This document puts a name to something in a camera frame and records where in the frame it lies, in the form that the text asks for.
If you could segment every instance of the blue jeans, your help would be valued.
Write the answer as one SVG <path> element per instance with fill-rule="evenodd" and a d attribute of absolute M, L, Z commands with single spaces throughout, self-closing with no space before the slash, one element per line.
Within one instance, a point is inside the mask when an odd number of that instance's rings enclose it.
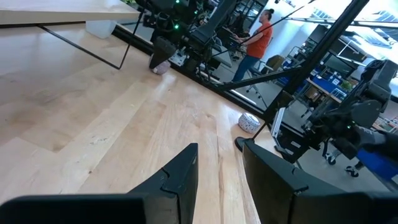
<path fill-rule="evenodd" d="M 234 78 L 232 79 L 232 82 L 241 81 L 244 77 L 244 74 L 249 70 L 249 68 L 253 67 L 258 61 L 260 61 L 259 58 L 247 55 L 239 64 L 239 67 L 235 73 Z"/>

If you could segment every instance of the cable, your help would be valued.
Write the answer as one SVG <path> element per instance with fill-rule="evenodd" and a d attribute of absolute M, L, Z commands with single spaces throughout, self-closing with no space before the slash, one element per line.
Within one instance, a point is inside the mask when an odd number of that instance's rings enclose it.
<path fill-rule="evenodd" d="M 291 15 L 294 14 L 295 12 L 299 11 L 300 9 L 304 8 L 305 6 L 311 4 L 311 3 L 314 2 L 314 1 L 316 1 L 316 0 L 311 0 L 308 4 L 306 4 L 306 5 L 304 5 L 304 6 L 301 6 L 300 8 L 294 10 L 293 12 L 291 12 L 290 14 L 288 14 L 287 16 L 282 17 L 281 19 L 279 19 L 279 20 L 276 21 L 275 23 L 273 23 L 273 24 L 267 26 L 266 28 L 264 28 L 263 30 L 259 31 L 259 33 L 262 32 L 262 31 L 264 31 L 264 30 L 266 30 L 266 29 L 268 29 L 268 28 L 270 28 L 270 27 L 273 27 L 274 25 L 276 25 L 276 24 L 278 24 L 278 23 L 280 23 L 280 22 L 282 22 L 283 20 L 285 20 L 286 18 L 288 18 L 289 16 L 291 16 Z M 247 41 L 249 41 L 250 39 L 252 39 L 254 36 L 256 36 L 256 35 L 251 36 L 250 38 L 248 38 L 247 40 L 241 42 L 241 43 L 238 44 L 237 46 L 230 47 L 230 48 L 226 49 L 226 50 L 223 51 L 223 52 L 220 52 L 220 53 L 218 53 L 218 54 L 213 55 L 213 57 L 215 57 L 215 56 L 217 56 L 217 55 L 220 55 L 220 54 L 223 54 L 223 53 L 225 53 L 225 52 L 228 52 L 228 51 L 234 49 L 235 47 L 240 47 L 240 46 L 242 46 L 243 43 L 246 43 Z"/>

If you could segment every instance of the man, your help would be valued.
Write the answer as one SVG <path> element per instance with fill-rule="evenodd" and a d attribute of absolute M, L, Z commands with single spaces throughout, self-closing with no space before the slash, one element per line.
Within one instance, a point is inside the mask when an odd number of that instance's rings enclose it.
<path fill-rule="evenodd" d="M 264 10 L 259 18 L 259 22 L 262 24 L 258 30 L 255 31 L 253 38 L 248 40 L 250 37 L 239 38 L 236 34 L 234 38 L 238 42 L 244 42 L 243 45 L 247 45 L 248 49 L 246 51 L 246 56 L 239 64 L 239 67 L 235 73 L 232 82 L 241 81 L 249 68 L 253 67 L 265 54 L 266 48 L 272 36 L 271 20 L 273 9 Z"/>

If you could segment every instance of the white bin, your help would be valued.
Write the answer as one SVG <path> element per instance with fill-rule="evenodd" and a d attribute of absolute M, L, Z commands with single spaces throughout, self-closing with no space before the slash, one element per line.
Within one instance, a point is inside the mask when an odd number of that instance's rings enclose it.
<path fill-rule="evenodd" d="M 115 27 L 116 21 L 86 21 L 87 32 L 101 39 L 110 37 Z"/>

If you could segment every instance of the orange t-shirt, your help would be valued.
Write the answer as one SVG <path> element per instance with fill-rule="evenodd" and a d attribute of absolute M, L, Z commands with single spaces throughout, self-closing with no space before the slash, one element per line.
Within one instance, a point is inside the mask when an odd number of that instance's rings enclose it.
<path fill-rule="evenodd" d="M 260 28 L 258 28 L 258 30 L 256 30 L 253 35 L 258 34 L 258 32 L 262 31 L 266 27 L 269 27 L 270 25 L 271 25 L 270 22 L 266 22 Z M 259 40 L 248 45 L 248 49 L 246 50 L 248 56 L 256 58 L 262 58 L 264 56 L 269 40 L 271 39 L 272 36 L 272 27 L 262 31 L 262 34 L 263 36 Z"/>

